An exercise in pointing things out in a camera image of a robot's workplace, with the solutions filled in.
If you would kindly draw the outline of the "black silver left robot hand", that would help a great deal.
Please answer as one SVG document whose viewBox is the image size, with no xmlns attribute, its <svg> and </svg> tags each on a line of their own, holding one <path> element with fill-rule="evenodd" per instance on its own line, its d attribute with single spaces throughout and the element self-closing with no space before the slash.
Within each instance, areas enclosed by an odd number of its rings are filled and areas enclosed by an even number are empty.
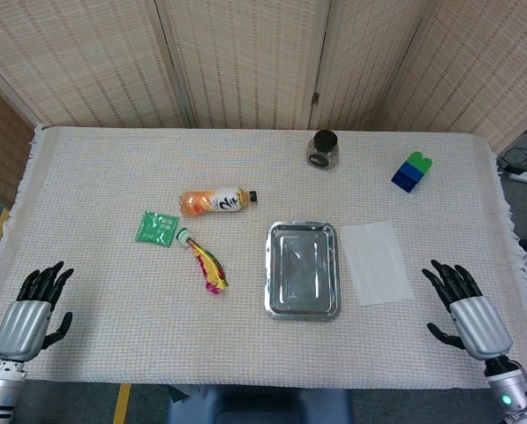
<svg viewBox="0 0 527 424">
<path fill-rule="evenodd" d="M 66 336 L 72 325 L 71 312 L 64 315 L 56 331 L 48 332 L 56 304 L 74 272 L 63 266 L 60 261 L 26 277 L 0 326 L 0 360 L 28 362 Z"/>
</svg>

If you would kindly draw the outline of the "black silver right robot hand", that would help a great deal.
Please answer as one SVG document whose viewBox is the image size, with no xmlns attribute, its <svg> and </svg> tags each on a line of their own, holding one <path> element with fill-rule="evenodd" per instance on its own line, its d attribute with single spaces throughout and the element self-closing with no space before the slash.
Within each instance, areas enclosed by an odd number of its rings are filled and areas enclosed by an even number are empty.
<svg viewBox="0 0 527 424">
<path fill-rule="evenodd" d="M 429 322 L 430 333 L 445 345 L 465 350 L 472 358 L 493 360 L 509 353 L 513 340 L 494 303 L 483 294 L 475 279 L 460 265 L 432 260 L 433 270 L 423 269 L 448 311 L 457 333 L 449 335 Z"/>
</svg>

